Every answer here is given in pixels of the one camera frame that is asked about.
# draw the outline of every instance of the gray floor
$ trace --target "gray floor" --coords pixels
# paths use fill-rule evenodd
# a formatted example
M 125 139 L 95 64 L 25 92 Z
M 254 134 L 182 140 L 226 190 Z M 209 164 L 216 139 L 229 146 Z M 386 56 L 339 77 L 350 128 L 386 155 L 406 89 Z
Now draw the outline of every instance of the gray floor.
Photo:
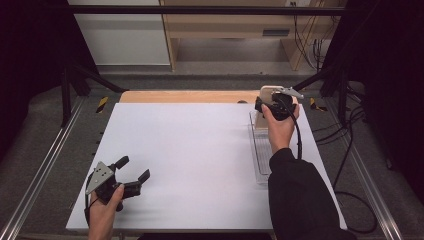
M 278 41 L 243 40 L 190 40 L 183 42 L 177 70 L 158 67 L 128 67 L 127 69 L 102 69 L 105 78 L 129 89 L 259 89 L 262 85 L 278 84 L 292 86 L 314 73 L 306 63 L 293 72 L 284 57 Z M 83 107 L 58 155 L 43 188 L 34 202 L 20 231 L 24 234 L 46 234 L 40 238 L 64 239 L 81 235 L 65 229 L 73 202 L 84 184 L 84 178 L 101 141 L 113 104 L 119 94 L 90 82 L 93 87 L 89 97 L 83 98 Z M 318 106 L 328 107 L 333 99 L 322 99 L 317 94 L 320 83 L 305 90 L 307 98 L 302 101 L 309 106 L 309 97 L 314 97 Z M 102 113 L 96 113 L 99 101 L 109 100 Z M 73 94 L 74 102 L 81 97 Z M 353 109 L 358 103 L 349 99 Z M 327 111 L 305 107 L 311 128 L 321 129 L 334 123 Z M 36 96 L 13 147 L 0 165 L 0 227 L 5 227 L 31 184 L 51 144 L 60 130 L 60 89 Z M 316 139 L 332 133 L 336 128 L 314 132 Z M 401 173 L 387 169 L 384 152 L 381 150 L 372 129 L 366 121 L 354 124 L 354 143 L 361 158 L 375 180 L 404 239 L 424 239 L 424 207 L 414 196 Z M 331 181 L 334 180 L 346 148 L 341 140 L 319 145 Z M 337 190 L 366 195 L 351 161 L 344 167 Z M 367 229 L 372 225 L 368 209 L 352 198 L 339 196 L 343 214 L 348 225 L 355 229 Z M 357 234 L 360 239 L 386 239 L 380 226 L 369 234 Z

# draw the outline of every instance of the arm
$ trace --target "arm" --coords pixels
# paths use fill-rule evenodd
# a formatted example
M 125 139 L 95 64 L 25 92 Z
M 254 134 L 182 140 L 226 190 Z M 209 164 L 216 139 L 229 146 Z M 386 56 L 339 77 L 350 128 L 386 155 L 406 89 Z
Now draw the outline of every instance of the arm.
M 337 209 L 315 166 L 295 159 L 288 148 L 294 131 L 293 120 L 277 121 L 266 106 L 262 110 L 274 154 L 270 159 L 268 194 L 277 239 L 356 239 L 340 229 Z M 299 116 L 298 106 L 294 115 Z
M 107 205 L 98 200 L 95 191 L 91 193 L 89 240 L 112 239 L 113 221 L 116 207 L 124 195 L 124 185 L 121 184 L 113 193 Z

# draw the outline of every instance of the table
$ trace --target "table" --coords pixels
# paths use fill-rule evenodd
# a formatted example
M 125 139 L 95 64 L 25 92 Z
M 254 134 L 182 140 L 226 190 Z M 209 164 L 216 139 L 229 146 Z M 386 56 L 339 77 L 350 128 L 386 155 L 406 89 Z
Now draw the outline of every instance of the table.
M 117 170 L 118 181 L 134 181 L 147 168 L 151 177 L 143 184 L 141 196 L 124 201 L 114 228 L 140 233 L 272 232 L 267 186 L 256 182 L 248 131 L 249 113 L 254 111 L 251 102 L 257 94 L 124 93 L 114 107 L 90 172 L 99 161 L 109 165 L 127 155 L 130 162 Z M 180 102 L 169 103 L 175 98 Z M 226 98 L 232 103 L 205 103 L 208 98 L 209 102 Z M 235 103 L 241 99 L 248 104 Z M 299 126 L 304 158 L 314 163 L 331 189 L 303 108 Z M 296 141 L 293 136 L 294 154 Z M 85 186 L 68 221 L 69 230 L 88 230 L 84 191 Z M 346 229 L 338 211 L 340 226 Z

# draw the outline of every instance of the black curtain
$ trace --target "black curtain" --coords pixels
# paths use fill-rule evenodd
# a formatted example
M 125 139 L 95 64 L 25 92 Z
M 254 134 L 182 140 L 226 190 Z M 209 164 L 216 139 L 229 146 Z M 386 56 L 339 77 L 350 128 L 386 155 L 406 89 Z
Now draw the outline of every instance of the black curtain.
M 60 86 L 65 66 L 79 64 L 94 73 L 98 71 L 73 14 L 50 12 L 44 1 L 0 2 L 2 159 L 27 115 L 30 99 Z M 68 5 L 66 0 L 48 3 Z M 73 75 L 71 82 L 86 86 L 81 75 Z
M 370 9 L 374 1 L 350 0 Z M 361 29 L 349 81 L 362 82 L 363 106 L 393 168 L 403 173 L 424 203 L 424 4 L 382 0 Z M 342 18 L 323 67 L 334 64 L 361 19 Z

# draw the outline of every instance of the white cabinet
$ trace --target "white cabinet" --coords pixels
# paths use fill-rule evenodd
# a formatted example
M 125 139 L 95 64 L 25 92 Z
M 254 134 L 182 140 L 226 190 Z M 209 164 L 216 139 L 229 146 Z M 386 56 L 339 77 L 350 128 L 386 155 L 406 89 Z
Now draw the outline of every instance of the white cabinet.
M 68 0 L 70 5 L 159 5 L 157 0 Z M 96 65 L 169 65 L 161 15 L 75 14 Z

